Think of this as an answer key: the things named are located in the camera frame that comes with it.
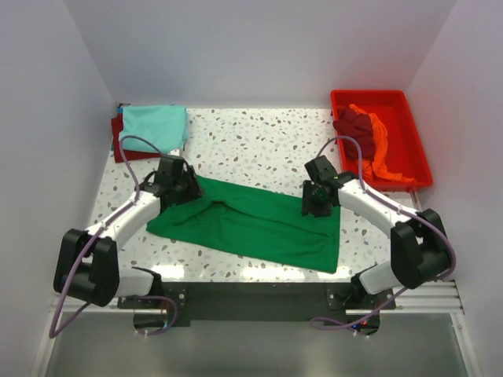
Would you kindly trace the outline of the green t-shirt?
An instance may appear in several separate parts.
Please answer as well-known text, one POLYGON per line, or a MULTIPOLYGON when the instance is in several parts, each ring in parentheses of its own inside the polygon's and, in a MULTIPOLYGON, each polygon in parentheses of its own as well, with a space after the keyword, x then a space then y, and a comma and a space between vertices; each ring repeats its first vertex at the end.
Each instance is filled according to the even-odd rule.
POLYGON ((149 233, 231 254, 323 273, 337 270, 340 211, 301 214, 302 200, 259 188, 200 177, 204 194, 167 208, 149 233))

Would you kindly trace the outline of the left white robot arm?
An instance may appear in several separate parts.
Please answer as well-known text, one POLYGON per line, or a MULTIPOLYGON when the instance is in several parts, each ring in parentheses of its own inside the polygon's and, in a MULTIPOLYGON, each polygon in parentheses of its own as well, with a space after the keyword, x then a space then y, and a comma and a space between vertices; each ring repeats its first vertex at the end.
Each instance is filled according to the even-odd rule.
POLYGON ((202 195, 195 170, 185 159, 161 157, 157 170, 138 183, 130 198, 103 221, 64 234, 53 289, 100 307, 114 298, 130 296, 145 308, 158 306, 163 298, 160 275, 138 267, 121 268, 119 250, 165 210, 202 195))

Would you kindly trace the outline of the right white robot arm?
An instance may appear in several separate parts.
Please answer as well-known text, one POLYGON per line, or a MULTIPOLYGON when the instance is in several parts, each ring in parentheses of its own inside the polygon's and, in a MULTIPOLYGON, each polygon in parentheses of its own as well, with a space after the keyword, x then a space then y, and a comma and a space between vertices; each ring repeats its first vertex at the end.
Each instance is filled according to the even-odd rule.
POLYGON ((325 156, 305 164, 302 214, 328 217, 336 207, 352 210, 390 241, 390 259, 351 278, 347 298, 369 308, 378 294, 402 286, 415 289, 450 275, 456 256, 439 214, 404 207, 368 186, 352 172, 339 173, 325 156))

